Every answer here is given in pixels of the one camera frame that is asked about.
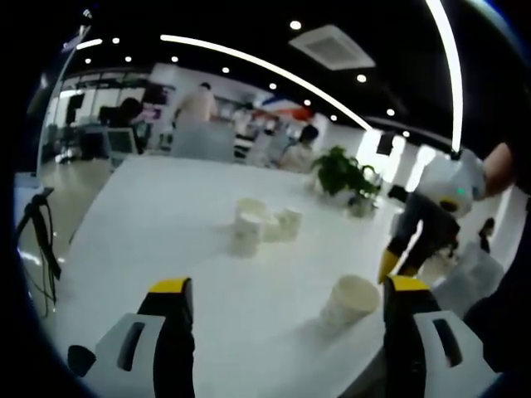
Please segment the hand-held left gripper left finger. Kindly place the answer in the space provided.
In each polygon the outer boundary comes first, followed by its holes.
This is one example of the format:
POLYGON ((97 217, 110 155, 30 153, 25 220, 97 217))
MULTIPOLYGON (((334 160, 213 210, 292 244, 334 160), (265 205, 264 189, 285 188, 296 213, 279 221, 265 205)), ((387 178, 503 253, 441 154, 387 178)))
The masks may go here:
POLYGON ((96 344, 95 394, 194 397, 192 328, 192 279, 157 282, 96 344))

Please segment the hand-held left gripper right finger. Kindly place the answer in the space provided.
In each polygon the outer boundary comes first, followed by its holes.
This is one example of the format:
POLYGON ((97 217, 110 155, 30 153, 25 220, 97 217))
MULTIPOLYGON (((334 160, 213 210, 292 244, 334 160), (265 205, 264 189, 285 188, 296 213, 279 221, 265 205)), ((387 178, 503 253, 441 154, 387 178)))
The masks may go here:
POLYGON ((498 379, 482 341, 419 279, 383 282, 386 397, 480 397, 498 379))

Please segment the person's right hand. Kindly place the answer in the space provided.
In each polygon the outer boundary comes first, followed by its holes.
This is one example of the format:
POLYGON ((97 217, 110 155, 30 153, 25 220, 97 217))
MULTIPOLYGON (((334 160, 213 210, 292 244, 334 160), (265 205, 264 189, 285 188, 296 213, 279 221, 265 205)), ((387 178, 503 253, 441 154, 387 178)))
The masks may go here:
POLYGON ((506 143, 500 143, 484 160, 485 197, 499 195, 515 179, 514 157, 506 143))

